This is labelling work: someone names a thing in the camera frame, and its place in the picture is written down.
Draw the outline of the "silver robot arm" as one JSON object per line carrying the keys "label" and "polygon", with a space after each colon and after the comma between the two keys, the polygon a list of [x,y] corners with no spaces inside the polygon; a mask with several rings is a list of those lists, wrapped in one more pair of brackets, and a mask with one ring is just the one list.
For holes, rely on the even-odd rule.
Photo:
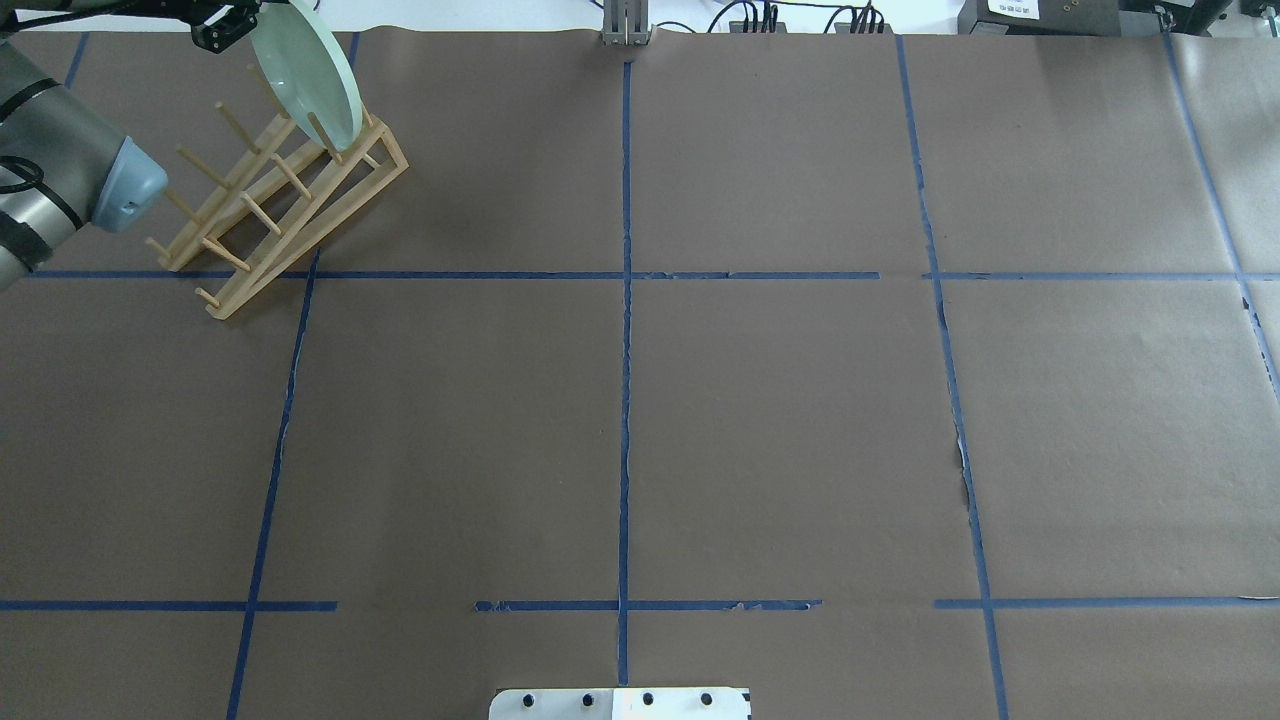
{"label": "silver robot arm", "polygon": [[221,53],[257,24],[260,1],[5,1],[1,46],[1,287],[37,272],[86,225],[118,232],[166,190],[166,172],[127,133],[42,70],[13,38],[124,15],[178,20]]}

